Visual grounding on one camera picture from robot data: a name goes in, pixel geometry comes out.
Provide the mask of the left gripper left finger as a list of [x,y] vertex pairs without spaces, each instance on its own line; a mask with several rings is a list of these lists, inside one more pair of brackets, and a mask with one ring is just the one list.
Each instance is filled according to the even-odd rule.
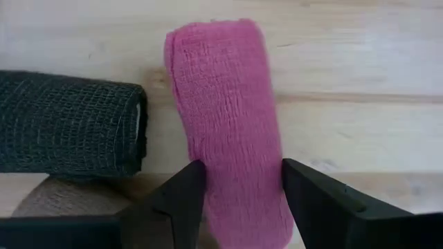
[[197,249],[205,190],[205,165],[196,160],[119,212],[122,249]]

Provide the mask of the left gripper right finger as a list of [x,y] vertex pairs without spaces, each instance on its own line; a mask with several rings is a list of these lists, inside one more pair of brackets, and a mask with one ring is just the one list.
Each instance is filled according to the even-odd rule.
[[282,184],[306,249],[443,249],[443,212],[413,214],[290,158]]

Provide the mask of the pink bandage roll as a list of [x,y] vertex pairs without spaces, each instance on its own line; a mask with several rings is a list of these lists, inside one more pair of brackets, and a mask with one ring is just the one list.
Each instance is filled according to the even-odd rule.
[[204,212],[220,249],[284,249],[294,221],[264,38],[249,19],[168,33],[164,60],[190,160],[206,167]]

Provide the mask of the black bandage roll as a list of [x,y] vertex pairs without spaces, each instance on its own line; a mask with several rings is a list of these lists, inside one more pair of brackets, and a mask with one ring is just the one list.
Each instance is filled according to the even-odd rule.
[[0,172],[132,176],[147,120],[137,84],[0,70]]

